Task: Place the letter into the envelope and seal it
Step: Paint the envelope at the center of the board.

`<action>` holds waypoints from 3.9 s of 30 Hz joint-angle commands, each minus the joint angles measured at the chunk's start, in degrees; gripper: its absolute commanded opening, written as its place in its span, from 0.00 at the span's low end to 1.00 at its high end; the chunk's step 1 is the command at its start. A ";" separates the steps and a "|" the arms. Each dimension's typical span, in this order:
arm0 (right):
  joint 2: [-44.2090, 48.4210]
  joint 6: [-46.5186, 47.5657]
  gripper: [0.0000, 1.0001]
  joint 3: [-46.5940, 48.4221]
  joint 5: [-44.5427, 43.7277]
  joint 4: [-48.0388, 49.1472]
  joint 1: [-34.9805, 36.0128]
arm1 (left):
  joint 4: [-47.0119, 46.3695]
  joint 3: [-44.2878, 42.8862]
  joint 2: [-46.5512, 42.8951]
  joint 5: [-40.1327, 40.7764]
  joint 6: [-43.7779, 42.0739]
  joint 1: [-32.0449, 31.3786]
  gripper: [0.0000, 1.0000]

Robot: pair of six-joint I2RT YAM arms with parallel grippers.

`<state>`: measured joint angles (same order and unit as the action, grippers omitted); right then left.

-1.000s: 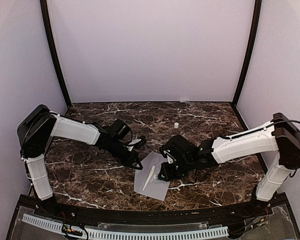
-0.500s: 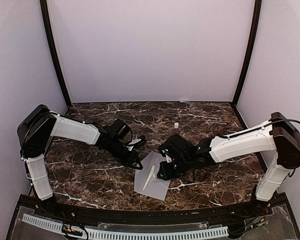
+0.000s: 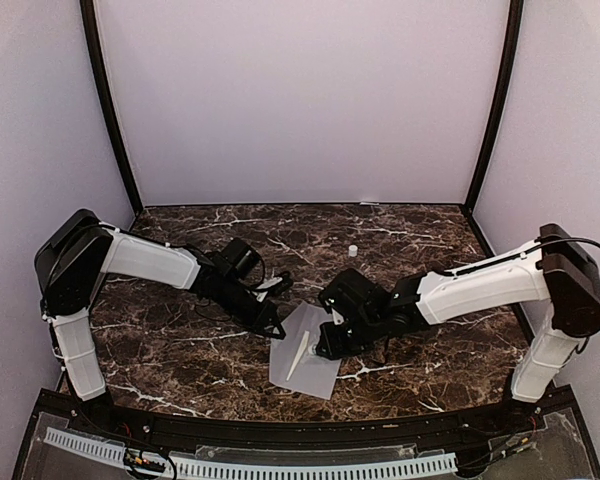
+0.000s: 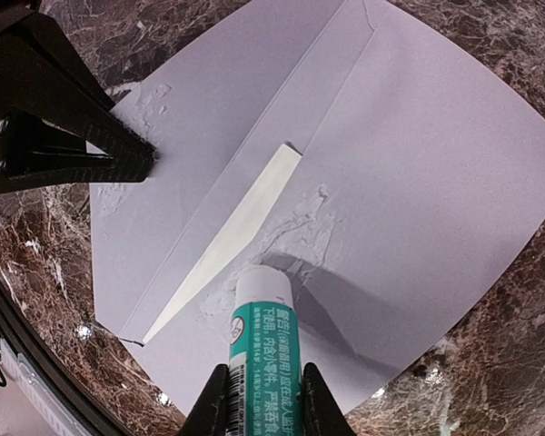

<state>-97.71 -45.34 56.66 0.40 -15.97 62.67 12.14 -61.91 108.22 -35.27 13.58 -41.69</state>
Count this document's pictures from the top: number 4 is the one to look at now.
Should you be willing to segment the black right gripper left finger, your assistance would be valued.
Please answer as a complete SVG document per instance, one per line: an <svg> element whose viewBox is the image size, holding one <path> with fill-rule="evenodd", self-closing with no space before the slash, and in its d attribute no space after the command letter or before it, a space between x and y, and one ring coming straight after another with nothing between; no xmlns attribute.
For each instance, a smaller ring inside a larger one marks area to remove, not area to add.
<svg viewBox="0 0 545 436"><path fill-rule="evenodd" d="M185 436L223 436L227 425L229 367L218 364L183 425Z"/></svg>

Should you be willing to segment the grey paper envelope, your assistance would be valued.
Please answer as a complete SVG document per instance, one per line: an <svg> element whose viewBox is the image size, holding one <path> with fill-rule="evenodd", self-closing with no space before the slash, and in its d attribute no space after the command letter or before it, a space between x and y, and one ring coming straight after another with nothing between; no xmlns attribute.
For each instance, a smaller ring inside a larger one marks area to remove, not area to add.
<svg viewBox="0 0 545 436"><path fill-rule="evenodd" d="M183 413L228 355L254 264L291 279L305 362L344 411L405 370L545 219L545 120L384 1L252 1L112 111L159 153L92 184L97 321ZM143 337L281 144L301 161L252 241Z"/></svg>

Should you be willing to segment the cream lined letter paper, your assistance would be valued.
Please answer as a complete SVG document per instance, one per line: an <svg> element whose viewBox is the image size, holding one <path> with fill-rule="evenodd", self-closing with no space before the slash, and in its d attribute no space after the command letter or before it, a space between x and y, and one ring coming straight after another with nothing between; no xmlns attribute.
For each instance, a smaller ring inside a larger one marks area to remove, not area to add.
<svg viewBox="0 0 545 436"><path fill-rule="evenodd" d="M143 337L144 343L148 343L252 241L301 158L291 144L281 144L164 306Z"/></svg>

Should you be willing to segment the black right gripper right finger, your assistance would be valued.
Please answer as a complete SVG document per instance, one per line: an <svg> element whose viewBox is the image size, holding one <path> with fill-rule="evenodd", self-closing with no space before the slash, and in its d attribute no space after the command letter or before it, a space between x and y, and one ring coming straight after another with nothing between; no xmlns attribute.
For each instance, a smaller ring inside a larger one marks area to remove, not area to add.
<svg viewBox="0 0 545 436"><path fill-rule="evenodd" d="M355 436L318 367L308 362L303 377L303 426L307 436Z"/></svg>

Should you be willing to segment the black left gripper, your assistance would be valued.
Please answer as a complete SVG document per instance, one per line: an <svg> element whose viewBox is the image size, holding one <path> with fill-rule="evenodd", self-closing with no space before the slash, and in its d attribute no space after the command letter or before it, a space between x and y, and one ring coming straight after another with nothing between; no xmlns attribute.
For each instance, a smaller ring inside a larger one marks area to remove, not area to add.
<svg viewBox="0 0 545 436"><path fill-rule="evenodd" d="M0 115L24 111L65 130L79 117L114 117L113 101L40 5L0 1Z"/></svg>

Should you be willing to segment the white green glue stick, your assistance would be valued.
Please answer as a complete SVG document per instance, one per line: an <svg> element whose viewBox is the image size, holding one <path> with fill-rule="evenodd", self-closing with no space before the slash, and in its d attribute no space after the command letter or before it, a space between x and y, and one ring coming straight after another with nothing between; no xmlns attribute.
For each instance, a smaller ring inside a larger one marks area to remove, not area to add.
<svg viewBox="0 0 545 436"><path fill-rule="evenodd" d="M304 434L292 286L270 266L250 267L236 284L227 400L228 435Z"/></svg>

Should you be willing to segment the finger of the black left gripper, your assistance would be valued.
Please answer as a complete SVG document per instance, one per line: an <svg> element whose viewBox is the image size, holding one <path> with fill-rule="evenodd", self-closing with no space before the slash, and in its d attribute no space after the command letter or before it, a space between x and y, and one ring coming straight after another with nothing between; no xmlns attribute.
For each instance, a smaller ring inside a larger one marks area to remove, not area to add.
<svg viewBox="0 0 545 436"><path fill-rule="evenodd" d="M0 194L65 183L140 183L154 147L109 114L65 130L24 111L0 115Z"/></svg>

